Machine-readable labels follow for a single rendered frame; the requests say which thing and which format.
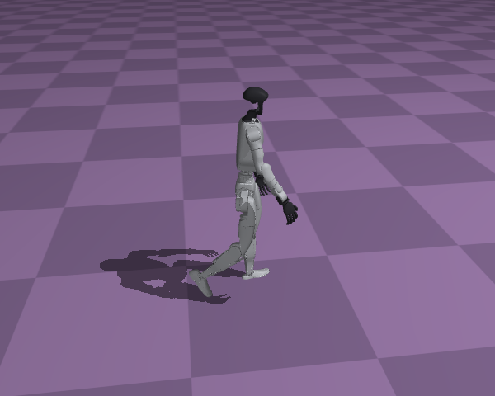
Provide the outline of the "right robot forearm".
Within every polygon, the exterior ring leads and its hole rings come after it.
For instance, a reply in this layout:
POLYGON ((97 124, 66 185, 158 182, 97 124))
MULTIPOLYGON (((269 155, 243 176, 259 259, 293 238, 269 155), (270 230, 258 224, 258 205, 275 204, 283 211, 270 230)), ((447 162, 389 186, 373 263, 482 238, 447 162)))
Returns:
POLYGON ((287 195, 284 193, 283 188, 279 185, 279 182, 275 179, 275 176, 271 170, 271 166, 267 163, 262 164, 261 171, 263 175, 263 182, 267 184, 269 189, 271 190, 272 195, 275 198, 280 197, 281 201, 284 202, 287 200, 287 195))

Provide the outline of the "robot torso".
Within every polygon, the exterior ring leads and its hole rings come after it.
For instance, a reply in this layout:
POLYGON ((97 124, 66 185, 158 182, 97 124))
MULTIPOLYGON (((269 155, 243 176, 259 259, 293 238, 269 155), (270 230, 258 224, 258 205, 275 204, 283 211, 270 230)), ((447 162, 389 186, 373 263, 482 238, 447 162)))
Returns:
POLYGON ((262 135, 262 144, 264 141, 264 134, 262 124, 258 118, 257 120, 259 123, 255 122, 256 118, 252 118, 251 122, 242 122, 243 117, 244 116, 242 116, 238 122, 236 164, 237 169, 241 172, 238 173, 238 179, 235 186, 235 195, 239 196, 241 191, 248 191, 248 196, 253 197, 256 189, 253 172, 256 171, 256 168, 252 159, 250 146, 246 139, 246 129, 256 127, 260 130, 262 135))

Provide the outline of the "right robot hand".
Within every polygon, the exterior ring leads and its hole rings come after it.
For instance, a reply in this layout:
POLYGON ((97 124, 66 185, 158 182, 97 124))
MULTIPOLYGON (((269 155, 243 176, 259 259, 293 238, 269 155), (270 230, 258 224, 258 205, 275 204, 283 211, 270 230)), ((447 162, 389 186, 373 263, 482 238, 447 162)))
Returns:
POLYGON ((298 211, 297 206, 293 205, 291 202, 289 202, 289 198, 287 196, 287 200, 284 202, 281 201, 280 197, 276 197, 278 203, 283 206, 283 211, 284 214, 287 218, 287 223, 286 224, 292 224, 292 222, 295 222, 297 219, 298 215, 296 211, 298 211), (292 218, 293 217, 293 218, 292 218))

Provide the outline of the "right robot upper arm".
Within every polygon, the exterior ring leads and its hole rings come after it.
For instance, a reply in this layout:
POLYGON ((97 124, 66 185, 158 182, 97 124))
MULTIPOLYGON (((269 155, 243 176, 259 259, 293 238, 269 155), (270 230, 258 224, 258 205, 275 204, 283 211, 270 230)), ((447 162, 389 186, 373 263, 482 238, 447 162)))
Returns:
POLYGON ((262 175, 261 166, 264 164, 264 152, 262 148, 262 135, 256 127, 246 129, 246 139, 252 152, 252 159, 257 171, 257 174, 262 175))

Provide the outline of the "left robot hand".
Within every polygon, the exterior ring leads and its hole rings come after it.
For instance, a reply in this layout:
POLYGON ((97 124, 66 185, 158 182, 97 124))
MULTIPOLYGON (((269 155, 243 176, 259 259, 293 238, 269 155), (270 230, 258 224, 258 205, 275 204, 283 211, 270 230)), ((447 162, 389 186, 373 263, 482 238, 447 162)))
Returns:
MULTIPOLYGON (((271 192, 271 191, 269 190, 269 188, 267 187, 267 185, 263 182, 263 178, 264 178, 264 177, 263 177, 263 176, 261 176, 261 175, 258 175, 258 176, 257 176, 257 173, 256 173, 256 172, 254 172, 254 176, 256 177, 256 183, 257 183, 257 185, 259 186, 258 188, 260 188, 261 193, 262 193, 263 195, 265 195, 265 194, 263 193, 263 191, 262 191, 262 189, 263 189, 263 190, 264 190, 264 192, 268 195, 268 193, 267 193, 267 192, 266 192, 266 190, 265 190, 265 187, 266 187, 266 189, 267 189, 269 192, 271 192), (264 187, 264 185, 265 185, 265 187, 264 187)), ((260 193, 260 196, 262 195, 261 193, 260 193)))

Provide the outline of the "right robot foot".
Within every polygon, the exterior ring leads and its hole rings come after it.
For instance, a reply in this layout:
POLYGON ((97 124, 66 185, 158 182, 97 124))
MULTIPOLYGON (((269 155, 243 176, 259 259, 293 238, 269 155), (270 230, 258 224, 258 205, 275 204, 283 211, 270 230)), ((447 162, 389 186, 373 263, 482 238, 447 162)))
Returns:
MULTIPOLYGON (((201 274, 201 273, 198 269, 194 269, 194 270, 189 271, 190 278, 197 284, 197 286, 201 290, 201 292, 207 297, 212 296, 212 291, 208 285, 207 279, 205 278, 204 280, 202 280, 200 278, 201 276, 199 277, 199 274, 201 274)), ((204 278, 204 277, 202 277, 202 278, 204 278)))

